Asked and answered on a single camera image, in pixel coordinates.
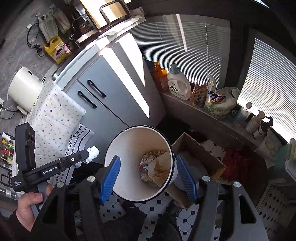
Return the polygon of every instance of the rice cooker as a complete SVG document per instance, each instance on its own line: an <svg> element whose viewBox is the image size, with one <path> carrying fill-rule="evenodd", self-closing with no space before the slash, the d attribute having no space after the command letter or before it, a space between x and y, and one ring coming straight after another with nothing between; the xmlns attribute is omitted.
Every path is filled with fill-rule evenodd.
<svg viewBox="0 0 296 241"><path fill-rule="evenodd" d="M42 82L30 70L21 67L13 75L7 94L17 103L17 108L26 115L31 111L42 87Z"/></svg>

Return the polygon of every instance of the white cabinet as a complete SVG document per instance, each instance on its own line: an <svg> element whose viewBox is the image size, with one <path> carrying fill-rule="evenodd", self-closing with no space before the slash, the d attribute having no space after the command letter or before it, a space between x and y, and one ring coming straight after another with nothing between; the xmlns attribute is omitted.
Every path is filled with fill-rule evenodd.
<svg viewBox="0 0 296 241"><path fill-rule="evenodd" d="M85 149L96 146L100 154L94 159L94 162L103 164L109 144L127 126L94 98L79 82L75 82L67 91L67 94L86 110L80 122L95 134L88 140Z"/></svg>
<svg viewBox="0 0 296 241"><path fill-rule="evenodd" d="M165 109L136 42L127 34L103 50L77 80L128 126L156 127ZM126 48L129 40L131 49Z"/></svg>

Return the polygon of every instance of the plastic bag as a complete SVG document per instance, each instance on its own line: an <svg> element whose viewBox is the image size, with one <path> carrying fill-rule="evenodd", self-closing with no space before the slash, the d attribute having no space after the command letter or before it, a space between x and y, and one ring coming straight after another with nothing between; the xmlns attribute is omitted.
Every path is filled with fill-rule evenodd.
<svg viewBox="0 0 296 241"><path fill-rule="evenodd" d="M208 111L215 117L219 118L228 114L235 107L239 94L240 90L235 87L225 87L216 90L216 81L211 74L209 75L205 103Z"/></svg>
<svg viewBox="0 0 296 241"><path fill-rule="evenodd" d="M164 151L149 151L147 153L145 153L145 155L143 156L141 162L140 162L140 169L143 171L147 171L146 167L147 165L153 161L155 158L161 156L163 153L165 153Z"/></svg>
<svg viewBox="0 0 296 241"><path fill-rule="evenodd" d="M66 15L63 13L62 10L60 10L56 7L54 7L52 9L52 15L57 21L57 26L58 26L59 30L63 34L65 34L68 31L68 29L71 27Z"/></svg>
<svg viewBox="0 0 296 241"><path fill-rule="evenodd" d="M44 14L43 17L44 20L38 17L39 28L43 33L47 43L49 43L52 38L59 35L59 29L57 28L56 21L51 12Z"/></svg>

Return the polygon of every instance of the white cloth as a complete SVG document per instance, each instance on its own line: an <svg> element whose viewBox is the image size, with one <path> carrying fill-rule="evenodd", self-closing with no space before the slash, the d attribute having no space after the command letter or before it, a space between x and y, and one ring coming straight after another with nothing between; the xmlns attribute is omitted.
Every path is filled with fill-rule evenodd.
<svg viewBox="0 0 296 241"><path fill-rule="evenodd" d="M65 156L66 145L85 109L48 80L27 122L35 131L36 167Z"/></svg>
<svg viewBox="0 0 296 241"><path fill-rule="evenodd" d="M277 153L278 149L282 147L281 142L277 139L275 134L268 130L267 136L264 138L261 145L256 149L256 152L265 159L267 168L275 165L276 155L272 155L270 148L273 148Z"/></svg>

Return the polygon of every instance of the wall outlet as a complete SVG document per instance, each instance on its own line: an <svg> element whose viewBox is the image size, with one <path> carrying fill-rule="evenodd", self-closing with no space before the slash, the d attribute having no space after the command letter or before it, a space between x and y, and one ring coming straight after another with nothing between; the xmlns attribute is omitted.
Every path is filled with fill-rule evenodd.
<svg viewBox="0 0 296 241"><path fill-rule="evenodd" d="M2 100L1 98L0 98L0 104L2 105L2 107L0 108L0 110L2 110L3 109L4 100Z"/></svg>

